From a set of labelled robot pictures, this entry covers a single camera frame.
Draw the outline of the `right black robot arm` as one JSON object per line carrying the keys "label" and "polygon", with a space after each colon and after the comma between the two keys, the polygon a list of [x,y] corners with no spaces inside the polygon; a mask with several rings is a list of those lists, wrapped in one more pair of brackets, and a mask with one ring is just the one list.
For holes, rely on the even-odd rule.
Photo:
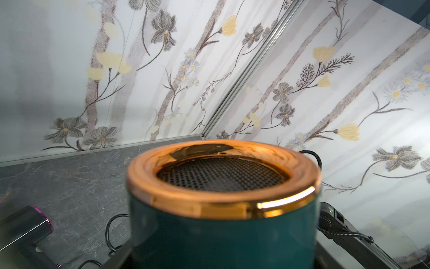
{"label": "right black robot arm", "polygon": [[332,205],[320,204],[318,231],[348,252],[365,269],[399,269],[400,266],[376,243],[359,232]]}

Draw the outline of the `dark green hair dryer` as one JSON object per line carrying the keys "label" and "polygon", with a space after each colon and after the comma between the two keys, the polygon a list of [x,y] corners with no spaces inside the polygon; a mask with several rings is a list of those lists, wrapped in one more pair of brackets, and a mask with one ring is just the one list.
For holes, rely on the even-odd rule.
{"label": "dark green hair dryer", "polygon": [[266,143],[161,146],[127,170],[131,237],[105,269],[311,269],[320,168]]}

